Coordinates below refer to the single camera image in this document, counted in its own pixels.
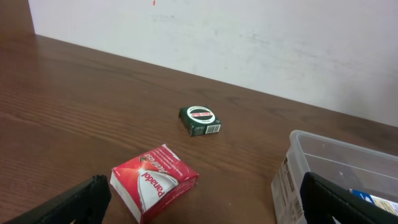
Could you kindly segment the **blue fever patch packet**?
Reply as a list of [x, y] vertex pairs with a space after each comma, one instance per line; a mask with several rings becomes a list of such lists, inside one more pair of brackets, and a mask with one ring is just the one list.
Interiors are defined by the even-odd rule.
[[397, 202], [393, 202], [384, 198], [380, 198], [374, 195], [370, 195], [368, 193], [358, 191], [355, 189], [348, 189], [353, 195], [362, 198], [363, 200], [395, 215], [398, 216], [398, 205]]

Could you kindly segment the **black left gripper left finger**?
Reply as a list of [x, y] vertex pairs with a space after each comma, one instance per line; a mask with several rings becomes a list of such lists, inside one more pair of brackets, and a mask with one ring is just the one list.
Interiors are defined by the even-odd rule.
[[94, 175], [5, 224], [101, 224], [111, 201], [105, 175]]

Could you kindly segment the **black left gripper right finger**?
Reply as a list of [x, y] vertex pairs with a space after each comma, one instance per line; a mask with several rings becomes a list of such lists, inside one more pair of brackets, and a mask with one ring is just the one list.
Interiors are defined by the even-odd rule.
[[314, 172], [305, 173], [300, 197], [308, 224], [397, 223], [397, 215], [377, 206], [369, 194], [343, 189]]

